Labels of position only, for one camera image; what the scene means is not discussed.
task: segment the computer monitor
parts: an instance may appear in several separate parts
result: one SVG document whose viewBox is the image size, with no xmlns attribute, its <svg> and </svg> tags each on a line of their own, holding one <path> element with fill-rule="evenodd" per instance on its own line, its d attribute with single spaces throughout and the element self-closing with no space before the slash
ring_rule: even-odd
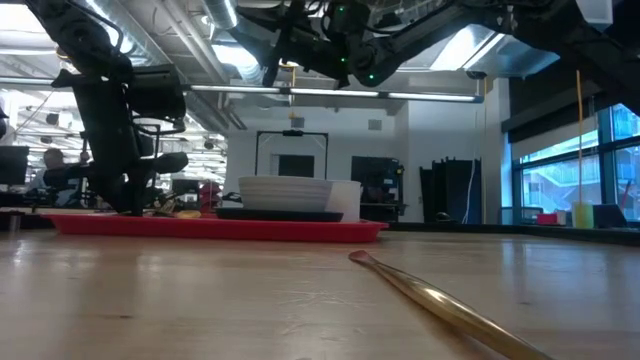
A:
<svg viewBox="0 0 640 360">
<path fill-rule="evenodd" d="M 0 146 L 0 184 L 24 185 L 28 156 L 28 146 Z"/>
</svg>

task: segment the wooden table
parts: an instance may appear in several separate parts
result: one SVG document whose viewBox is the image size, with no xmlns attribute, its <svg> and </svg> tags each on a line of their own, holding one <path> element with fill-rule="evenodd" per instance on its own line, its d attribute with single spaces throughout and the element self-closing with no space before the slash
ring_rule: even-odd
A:
<svg viewBox="0 0 640 360">
<path fill-rule="evenodd" d="M 640 251 L 436 233 L 364 246 L 5 236 L 0 357 L 500 358 L 349 262 L 361 248 L 558 359 L 640 358 Z"/>
</svg>

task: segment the red tray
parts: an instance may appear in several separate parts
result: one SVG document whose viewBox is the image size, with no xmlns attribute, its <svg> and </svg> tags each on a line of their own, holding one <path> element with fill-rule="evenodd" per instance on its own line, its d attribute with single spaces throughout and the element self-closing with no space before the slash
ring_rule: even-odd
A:
<svg viewBox="0 0 640 360">
<path fill-rule="evenodd" d="M 62 234 L 363 243 L 384 223 L 314 223 L 221 219 L 173 219 L 105 215 L 47 215 Z"/>
</svg>

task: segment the white bowl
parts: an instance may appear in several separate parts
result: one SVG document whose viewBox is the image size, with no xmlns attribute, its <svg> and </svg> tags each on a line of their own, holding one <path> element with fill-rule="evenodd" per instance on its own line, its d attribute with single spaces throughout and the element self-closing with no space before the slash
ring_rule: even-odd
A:
<svg viewBox="0 0 640 360">
<path fill-rule="evenodd" d="M 325 211 L 331 181 L 292 176 L 247 176 L 238 179 L 245 209 Z"/>
</svg>

